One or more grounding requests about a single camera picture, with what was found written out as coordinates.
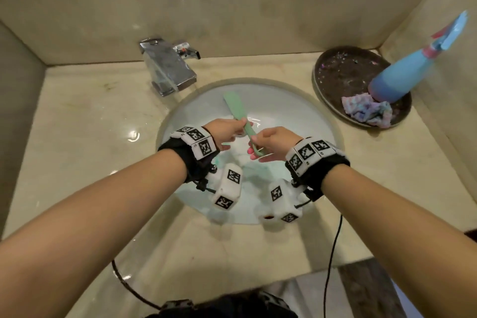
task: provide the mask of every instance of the countertop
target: countertop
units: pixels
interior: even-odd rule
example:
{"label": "countertop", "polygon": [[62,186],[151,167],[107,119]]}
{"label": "countertop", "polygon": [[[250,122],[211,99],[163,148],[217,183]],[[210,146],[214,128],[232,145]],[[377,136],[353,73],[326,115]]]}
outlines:
{"label": "countertop", "polygon": [[[197,83],[167,98],[152,89],[142,62],[49,68],[4,237],[74,191],[152,154],[165,116],[197,88],[254,77],[286,83],[316,98],[311,72],[319,55],[192,61]],[[356,170],[462,231],[477,228],[477,204],[414,108],[401,125],[379,134],[336,122]],[[338,211],[324,197],[280,231],[215,225],[173,198],[117,262],[122,275],[131,276],[128,282],[157,304],[181,298],[200,302],[325,269],[338,220]],[[370,256],[345,221],[333,264]],[[68,316],[139,317],[150,312],[107,267]]]}

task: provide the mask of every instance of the spray bottle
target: spray bottle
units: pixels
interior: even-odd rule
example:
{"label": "spray bottle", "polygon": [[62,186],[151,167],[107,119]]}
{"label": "spray bottle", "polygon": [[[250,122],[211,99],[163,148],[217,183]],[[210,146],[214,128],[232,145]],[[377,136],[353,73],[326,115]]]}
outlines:
{"label": "spray bottle", "polygon": [[467,11],[460,14],[451,24],[432,36],[435,39],[426,48],[410,54],[390,65],[368,86],[368,92],[378,102],[396,102],[425,76],[434,59],[448,50],[464,29]]}

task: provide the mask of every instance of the sink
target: sink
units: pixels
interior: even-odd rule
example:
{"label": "sink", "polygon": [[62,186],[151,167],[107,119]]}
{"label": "sink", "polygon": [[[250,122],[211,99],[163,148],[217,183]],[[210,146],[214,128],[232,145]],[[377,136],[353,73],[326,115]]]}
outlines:
{"label": "sink", "polygon": [[[228,91],[237,92],[248,119],[254,122],[254,130],[284,126],[301,136],[320,136],[338,147],[343,139],[334,117],[316,99],[305,95],[293,86],[268,84],[233,83],[208,88],[199,95],[185,98],[161,125],[157,145],[169,138],[170,133],[185,126],[202,126],[216,118],[232,118],[223,99]],[[240,200],[230,211],[219,210],[209,200],[210,192],[196,189],[194,183],[182,185],[176,196],[186,205],[193,207],[208,219],[221,224],[260,224],[260,218],[269,209],[267,187],[278,178],[290,180],[289,171],[281,161],[260,163],[251,161],[247,155],[248,137],[237,138],[231,149],[221,152],[213,161],[218,168],[226,163],[235,163],[243,169],[244,181]]]}

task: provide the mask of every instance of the faucet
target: faucet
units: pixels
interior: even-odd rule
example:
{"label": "faucet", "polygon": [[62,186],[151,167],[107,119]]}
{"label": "faucet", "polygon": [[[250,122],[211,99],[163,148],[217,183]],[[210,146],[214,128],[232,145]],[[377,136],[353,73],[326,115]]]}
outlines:
{"label": "faucet", "polygon": [[171,44],[161,37],[139,42],[139,47],[152,77],[152,85],[161,96],[182,91],[197,81],[197,74],[184,59],[200,59],[200,54],[187,42]]}

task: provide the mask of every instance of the wristband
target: wristband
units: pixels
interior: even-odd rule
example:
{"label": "wristband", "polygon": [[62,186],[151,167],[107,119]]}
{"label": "wristband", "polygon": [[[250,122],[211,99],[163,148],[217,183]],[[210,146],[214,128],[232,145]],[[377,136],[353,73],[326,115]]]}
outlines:
{"label": "wristband", "polygon": [[212,160],[220,150],[211,134],[203,127],[185,126],[171,133],[171,138],[158,149],[174,150],[186,164],[185,182],[199,181],[210,171]]}
{"label": "wristband", "polygon": [[285,166],[298,185],[309,186],[313,201],[323,195],[321,183],[330,170],[339,164],[350,165],[343,151],[332,143],[307,137],[298,142],[285,156]]}

